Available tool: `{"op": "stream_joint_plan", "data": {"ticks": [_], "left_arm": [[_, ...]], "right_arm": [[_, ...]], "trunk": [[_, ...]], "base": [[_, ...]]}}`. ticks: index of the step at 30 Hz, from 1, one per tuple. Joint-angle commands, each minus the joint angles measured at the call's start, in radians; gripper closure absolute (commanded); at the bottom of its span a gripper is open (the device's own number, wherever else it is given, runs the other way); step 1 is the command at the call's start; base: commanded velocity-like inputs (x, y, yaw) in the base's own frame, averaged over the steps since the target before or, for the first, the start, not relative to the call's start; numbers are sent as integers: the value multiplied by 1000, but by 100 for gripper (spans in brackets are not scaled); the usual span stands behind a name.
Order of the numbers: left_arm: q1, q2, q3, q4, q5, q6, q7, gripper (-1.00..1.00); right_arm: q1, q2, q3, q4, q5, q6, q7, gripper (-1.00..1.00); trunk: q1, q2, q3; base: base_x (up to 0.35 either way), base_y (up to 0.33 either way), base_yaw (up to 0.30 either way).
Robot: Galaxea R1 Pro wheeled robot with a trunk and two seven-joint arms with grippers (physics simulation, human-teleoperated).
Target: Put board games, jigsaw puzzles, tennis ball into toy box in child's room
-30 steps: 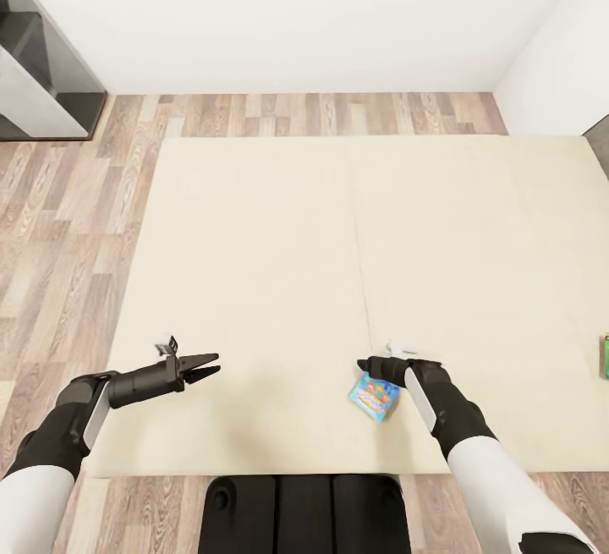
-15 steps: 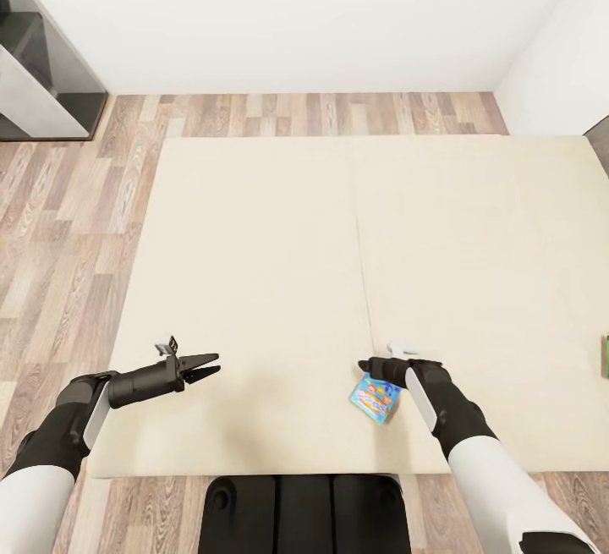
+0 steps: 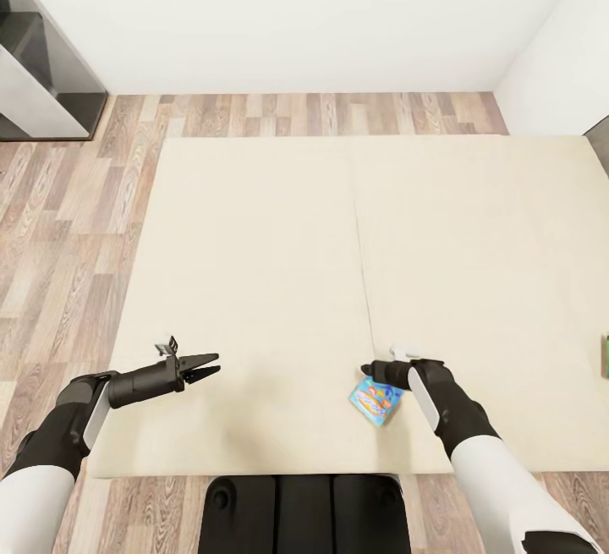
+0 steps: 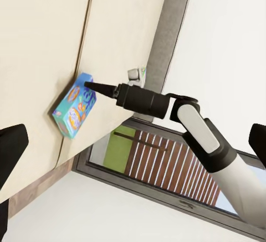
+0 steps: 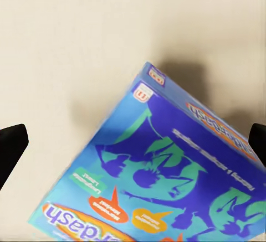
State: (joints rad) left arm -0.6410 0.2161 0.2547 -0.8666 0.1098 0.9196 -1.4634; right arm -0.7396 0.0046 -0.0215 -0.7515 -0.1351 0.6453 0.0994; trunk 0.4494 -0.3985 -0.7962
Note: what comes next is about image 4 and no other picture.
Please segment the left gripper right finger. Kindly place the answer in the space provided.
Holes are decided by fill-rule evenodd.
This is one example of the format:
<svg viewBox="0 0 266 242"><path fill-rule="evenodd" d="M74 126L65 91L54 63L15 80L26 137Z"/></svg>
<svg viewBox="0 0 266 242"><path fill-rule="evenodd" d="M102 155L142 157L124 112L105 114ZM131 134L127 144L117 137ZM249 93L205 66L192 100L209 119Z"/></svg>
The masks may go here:
<svg viewBox="0 0 266 242"><path fill-rule="evenodd" d="M266 126L258 123L252 125L248 142L266 168Z"/></svg>

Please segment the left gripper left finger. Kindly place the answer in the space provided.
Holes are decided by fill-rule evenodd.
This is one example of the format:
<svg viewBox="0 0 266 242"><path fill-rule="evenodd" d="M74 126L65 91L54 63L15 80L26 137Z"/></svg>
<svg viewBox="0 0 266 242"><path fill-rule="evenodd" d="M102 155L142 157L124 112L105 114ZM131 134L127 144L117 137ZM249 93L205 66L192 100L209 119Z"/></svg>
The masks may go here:
<svg viewBox="0 0 266 242"><path fill-rule="evenodd" d="M0 130L0 190L29 145L23 123Z"/></svg>

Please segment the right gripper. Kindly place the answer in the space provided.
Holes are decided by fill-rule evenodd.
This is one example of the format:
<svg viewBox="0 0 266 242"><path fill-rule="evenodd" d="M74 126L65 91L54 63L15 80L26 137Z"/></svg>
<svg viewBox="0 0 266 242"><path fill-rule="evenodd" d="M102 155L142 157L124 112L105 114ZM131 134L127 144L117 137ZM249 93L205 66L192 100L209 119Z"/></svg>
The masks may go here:
<svg viewBox="0 0 266 242"><path fill-rule="evenodd" d="M85 87L112 99L117 98L116 105L124 109L148 115L151 110L155 92L125 83L118 86L85 82Z"/></svg>

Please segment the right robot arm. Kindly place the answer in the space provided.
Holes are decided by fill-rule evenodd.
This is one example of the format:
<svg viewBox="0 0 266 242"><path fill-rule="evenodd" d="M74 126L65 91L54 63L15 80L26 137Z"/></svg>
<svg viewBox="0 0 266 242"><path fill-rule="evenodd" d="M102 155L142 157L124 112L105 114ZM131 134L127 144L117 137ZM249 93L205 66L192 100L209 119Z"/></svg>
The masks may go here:
<svg viewBox="0 0 266 242"><path fill-rule="evenodd" d="M164 119L171 97L170 120L181 123L183 139L207 170L236 213L250 226L266 228L266 187L259 181L209 118L200 115L198 100L155 93L142 88L141 68L127 71L129 83L118 86L85 82L84 86L112 99L124 109Z"/></svg>

